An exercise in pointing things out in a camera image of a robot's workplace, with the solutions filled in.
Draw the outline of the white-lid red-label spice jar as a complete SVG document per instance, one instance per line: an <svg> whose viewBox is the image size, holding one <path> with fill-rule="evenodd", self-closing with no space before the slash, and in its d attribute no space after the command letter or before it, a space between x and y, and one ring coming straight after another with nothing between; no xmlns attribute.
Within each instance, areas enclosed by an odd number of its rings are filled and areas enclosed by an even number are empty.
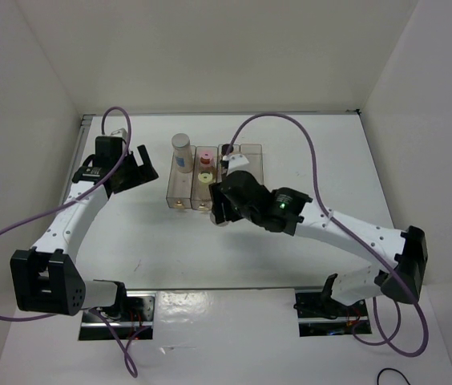
<svg viewBox="0 0 452 385"><path fill-rule="evenodd" d="M214 225L219 225L220 224L218 222L218 220L216 219L216 215L215 215L215 213L213 211L211 211L209 213L209 218L210 218L211 223L213 223Z"/></svg>

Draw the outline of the tall silver-lid blue-label spice jar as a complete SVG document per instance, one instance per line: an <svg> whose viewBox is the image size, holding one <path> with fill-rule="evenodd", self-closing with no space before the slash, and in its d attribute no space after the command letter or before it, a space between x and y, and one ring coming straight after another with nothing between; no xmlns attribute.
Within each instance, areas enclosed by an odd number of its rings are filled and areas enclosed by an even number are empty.
<svg viewBox="0 0 452 385"><path fill-rule="evenodd" d="M182 173L193 170L191 141L187 134L177 133L172 137L173 156L177 169Z"/></svg>

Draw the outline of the yellow-lid spice jar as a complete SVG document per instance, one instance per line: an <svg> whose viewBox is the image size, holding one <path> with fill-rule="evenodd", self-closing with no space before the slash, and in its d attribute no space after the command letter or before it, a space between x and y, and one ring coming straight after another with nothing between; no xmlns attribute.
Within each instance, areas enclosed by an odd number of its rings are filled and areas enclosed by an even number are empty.
<svg viewBox="0 0 452 385"><path fill-rule="evenodd" d="M210 199L209 186L215 182L215 174L211 171L201 171L197 175L197 198L201 201Z"/></svg>

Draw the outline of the pink-lid spice jar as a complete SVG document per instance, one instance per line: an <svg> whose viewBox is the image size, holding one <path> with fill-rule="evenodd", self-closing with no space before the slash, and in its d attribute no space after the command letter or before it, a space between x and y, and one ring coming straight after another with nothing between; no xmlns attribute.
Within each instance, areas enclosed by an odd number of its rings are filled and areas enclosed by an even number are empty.
<svg viewBox="0 0 452 385"><path fill-rule="evenodd" d="M198 161L200 170L211 170L215 167L212 151L198 151Z"/></svg>

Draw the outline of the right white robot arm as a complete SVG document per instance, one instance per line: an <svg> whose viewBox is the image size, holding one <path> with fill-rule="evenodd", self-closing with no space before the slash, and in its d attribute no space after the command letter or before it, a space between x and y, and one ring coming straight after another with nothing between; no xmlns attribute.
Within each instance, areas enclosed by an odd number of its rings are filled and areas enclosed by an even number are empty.
<svg viewBox="0 0 452 385"><path fill-rule="evenodd" d="M268 190L247 171L235 171L209 187L212 216L221 225L242 219L271 233L321 241L356 255L370 265L330 275L321 295L321 308L340 314L361 299L385 295L413 304L420 298L428 260L426 235L410 226L387 229L331 209L291 188Z"/></svg>

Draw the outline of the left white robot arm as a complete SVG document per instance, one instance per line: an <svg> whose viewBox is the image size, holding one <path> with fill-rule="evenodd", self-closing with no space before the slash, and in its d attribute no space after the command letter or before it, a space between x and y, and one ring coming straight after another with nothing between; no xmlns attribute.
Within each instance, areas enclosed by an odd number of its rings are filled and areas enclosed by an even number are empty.
<svg viewBox="0 0 452 385"><path fill-rule="evenodd" d="M75 261L92 222L112 195L157 179L147 149L140 145L142 164L126 148L125 129L95 139L95 151L71 180L66 208L57 213L46 232L28 250L17 250L10 269L18 308L73 316L100 308L110 320L129 311L122 282L84 280Z"/></svg>

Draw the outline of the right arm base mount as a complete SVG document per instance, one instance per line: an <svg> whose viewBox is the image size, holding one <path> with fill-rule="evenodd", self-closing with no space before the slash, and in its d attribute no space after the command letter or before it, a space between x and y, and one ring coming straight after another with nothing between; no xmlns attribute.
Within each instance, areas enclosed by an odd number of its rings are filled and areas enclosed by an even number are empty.
<svg viewBox="0 0 452 385"><path fill-rule="evenodd" d="M296 290L293 309L301 337L372 333L364 300L346 306L330 300L323 302L319 290Z"/></svg>

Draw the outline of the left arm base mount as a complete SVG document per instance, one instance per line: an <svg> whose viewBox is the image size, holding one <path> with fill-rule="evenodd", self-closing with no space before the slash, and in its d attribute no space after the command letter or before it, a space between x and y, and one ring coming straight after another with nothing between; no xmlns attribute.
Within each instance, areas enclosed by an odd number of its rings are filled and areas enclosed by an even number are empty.
<svg viewBox="0 0 452 385"><path fill-rule="evenodd" d="M152 340L154 331L156 292L129 290L126 309L120 313L109 314L105 310L99 313L110 323L121 341ZM106 323L88 310L83 311L79 327L79 341L113 340Z"/></svg>

